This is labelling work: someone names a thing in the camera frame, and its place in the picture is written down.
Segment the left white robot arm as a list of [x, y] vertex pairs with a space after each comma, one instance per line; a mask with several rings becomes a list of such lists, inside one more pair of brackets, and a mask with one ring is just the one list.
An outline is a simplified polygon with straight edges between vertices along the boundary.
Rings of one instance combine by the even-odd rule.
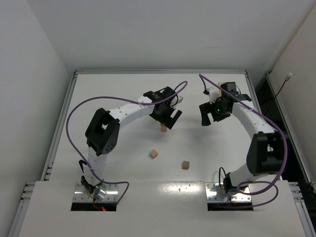
[[167, 86], [156, 92], [144, 93], [135, 103], [107, 111], [98, 109], [85, 132], [88, 158], [79, 162], [83, 171], [81, 183], [86, 191], [92, 194], [100, 185], [107, 156], [117, 145], [122, 128], [143, 116], [150, 116], [171, 129], [182, 114], [176, 109], [182, 101], [183, 97]]

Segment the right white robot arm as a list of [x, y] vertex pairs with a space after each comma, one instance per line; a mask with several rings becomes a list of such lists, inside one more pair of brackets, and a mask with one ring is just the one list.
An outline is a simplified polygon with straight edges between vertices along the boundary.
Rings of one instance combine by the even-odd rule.
[[246, 163], [239, 169], [225, 174], [222, 188], [225, 192], [238, 190], [267, 175], [278, 179], [287, 163], [286, 136], [275, 124], [253, 106], [249, 95], [242, 94], [235, 82], [224, 82], [204, 89], [209, 101], [199, 106], [201, 124], [209, 126], [212, 121], [220, 122], [233, 115], [248, 133], [251, 143]]

